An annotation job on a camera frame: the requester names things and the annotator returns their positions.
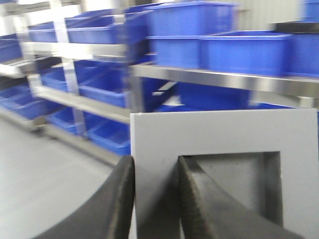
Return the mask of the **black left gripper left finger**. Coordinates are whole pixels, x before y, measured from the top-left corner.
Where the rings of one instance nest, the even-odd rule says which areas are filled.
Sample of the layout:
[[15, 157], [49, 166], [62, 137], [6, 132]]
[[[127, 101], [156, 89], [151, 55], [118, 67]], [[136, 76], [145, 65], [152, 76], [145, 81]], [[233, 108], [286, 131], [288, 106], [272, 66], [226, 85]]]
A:
[[37, 239], [127, 239], [135, 197], [135, 165], [123, 156], [101, 187], [80, 208]]

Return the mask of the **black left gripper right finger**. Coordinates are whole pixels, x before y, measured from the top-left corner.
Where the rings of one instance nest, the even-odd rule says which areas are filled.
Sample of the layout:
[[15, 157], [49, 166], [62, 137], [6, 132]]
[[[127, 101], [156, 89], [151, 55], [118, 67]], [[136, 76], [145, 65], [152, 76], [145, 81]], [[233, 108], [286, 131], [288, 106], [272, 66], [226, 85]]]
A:
[[223, 190], [191, 156], [178, 158], [180, 219], [186, 239], [300, 239]]

